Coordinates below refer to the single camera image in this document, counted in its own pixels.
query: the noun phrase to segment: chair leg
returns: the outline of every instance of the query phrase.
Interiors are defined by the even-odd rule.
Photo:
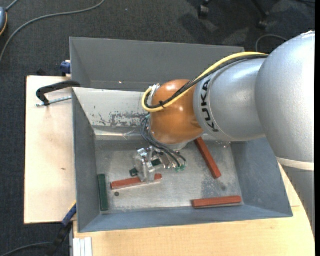
[[[208,4],[211,1],[212,0],[203,0],[202,4],[198,8],[198,17],[199,18],[205,19],[208,17],[208,13],[209,13]]]
[[[206,19],[208,17],[209,14],[209,8],[208,8],[208,4],[211,2],[212,0],[203,0],[202,4],[199,6],[198,8],[198,17],[201,19]],[[258,3],[257,0],[251,0],[252,3],[254,4],[254,6],[258,9],[258,11],[260,12],[261,15],[261,19],[259,20],[257,27],[259,29],[266,29],[267,25],[268,25],[268,15],[269,13],[267,11],[265,11],[261,5]]]
[[[267,25],[268,25],[268,21],[267,18],[269,16],[269,12],[265,11],[261,5],[257,2],[257,0],[251,0],[251,2],[254,4],[254,6],[258,9],[258,11],[261,14],[261,19],[259,20],[257,27],[259,29],[265,30]]]

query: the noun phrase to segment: gray carpet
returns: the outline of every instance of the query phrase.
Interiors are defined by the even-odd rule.
[[[20,0],[8,12],[9,36],[34,18],[84,9],[100,0]],[[11,0],[0,0],[7,7]],[[315,4],[297,0],[261,0],[269,10],[266,30],[256,28],[259,13],[250,0],[213,0],[207,20],[197,17],[198,0],[107,0],[100,8],[49,18],[19,32],[0,64],[0,255],[24,245],[53,241],[59,224],[24,225],[25,103],[24,77],[39,69],[61,76],[60,63],[70,58],[69,37],[110,38],[189,44],[242,46],[255,50],[265,34],[291,39],[315,30]],[[261,40],[270,53],[284,41]],[[32,249],[17,255],[43,255]],[[57,255],[68,255],[68,246]]]

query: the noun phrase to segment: red stick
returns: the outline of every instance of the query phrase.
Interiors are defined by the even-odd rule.
[[[215,162],[215,160],[213,159],[212,155],[210,154],[210,151],[206,145],[206,143],[204,142],[204,140],[199,137],[197,138],[194,143],[196,144],[196,146],[198,147],[206,165],[208,166],[212,176],[214,179],[217,179],[221,176],[221,172]]]
[[[238,204],[238,203],[241,203],[241,201],[242,201],[242,198],[239,195],[213,197],[213,198],[192,200],[192,206],[193,208],[199,209],[199,208],[212,207],[212,206]]]
[[[154,175],[155,182],[159,182],[161,179],[162,179],[162,174],[156,173]],[[112,190],[124,189],[124,188],[129,188],[129,187],[143,185],[143,184],[146,184],[146,182],[141,182],[139,177],[134,177],[134,178],[128,178],[128,179],[117,180],[112,182],[111,189]]]

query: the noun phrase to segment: wooden table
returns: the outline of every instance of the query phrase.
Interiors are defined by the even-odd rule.
[[[38,88],[66,77],[28,76],[24,223],[59,222],[76,198],[71,101],[35,107]],[[50,93],[48,98],[70,91]],[[313,256],[315,240],[301,201],[282,168],[293,217],[78,233],[94,256]]]

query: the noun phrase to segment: chair wheel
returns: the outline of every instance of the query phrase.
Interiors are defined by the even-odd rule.
[[[209,13],[209,8],[201,4],[198,9],[198,17],[207,18],[208,13]]]
[[[257,24],[257,28],[261,30],[265,30],[268,26],[268,23],[266,20],[260,20],[259,23]]]

